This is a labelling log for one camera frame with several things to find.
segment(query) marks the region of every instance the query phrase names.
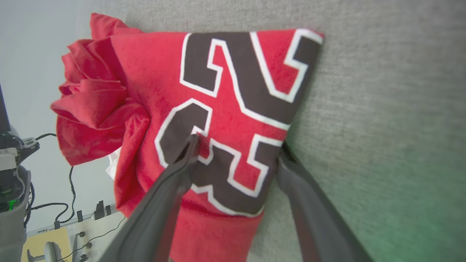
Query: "red shirt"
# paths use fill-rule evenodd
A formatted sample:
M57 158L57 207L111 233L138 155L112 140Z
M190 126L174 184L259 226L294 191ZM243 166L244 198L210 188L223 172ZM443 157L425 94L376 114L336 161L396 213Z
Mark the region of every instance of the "red shirt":
M315 66L307 29L143 33L92 14L63 56L52 104L71 165L121 148L116 207L129 216L191 133L200 156L171 246L175 262L245 261L275 160Z

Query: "gray felt surface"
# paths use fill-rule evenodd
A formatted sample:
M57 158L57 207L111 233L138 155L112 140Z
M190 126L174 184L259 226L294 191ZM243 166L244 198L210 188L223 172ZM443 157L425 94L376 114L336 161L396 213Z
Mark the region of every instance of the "gray felt surface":
M312 28L319 66L288 141L375 261L466 261L466 2L82 0L144 31ZM249 262L300 261L273 185Z

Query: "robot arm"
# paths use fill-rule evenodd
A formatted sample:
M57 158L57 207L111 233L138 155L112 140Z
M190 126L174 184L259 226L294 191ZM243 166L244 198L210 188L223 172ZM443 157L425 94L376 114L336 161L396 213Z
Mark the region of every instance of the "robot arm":
M12 130L0 87L0 261L21 260L31 172L20 164L37 150L34 138L23 141Z
M192 184L199 138L190 135L134 210L100 262L166 262L183 195ZM277 182L288 196L304 262L371 262L362 245L287 143Z

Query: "green light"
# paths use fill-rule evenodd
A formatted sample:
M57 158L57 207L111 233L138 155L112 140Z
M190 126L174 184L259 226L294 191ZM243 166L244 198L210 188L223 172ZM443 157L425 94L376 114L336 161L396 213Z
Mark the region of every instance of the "green light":
M13 210L16 200L10 201L10 210Z

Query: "white wall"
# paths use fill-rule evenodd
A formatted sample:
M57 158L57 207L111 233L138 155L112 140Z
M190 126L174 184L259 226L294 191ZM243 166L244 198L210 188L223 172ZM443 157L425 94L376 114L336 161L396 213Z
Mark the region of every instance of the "white wall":
M56 114L49 107L60 98L58 86L65 81L61 56L77 40L75 10L75 1L70 0L0 0L0 84L10 124L22 138L55 133ZM22 164L32 172L34 206L71 204L70 166L56 138L41 139L40 144L41 149ZM107 159L98 159L75 167L75 210L89 214L100 200L115 203L107 166ZM27 231L52 225L62 210L62 206L34 210ZM60 220L67 219L70 210Z

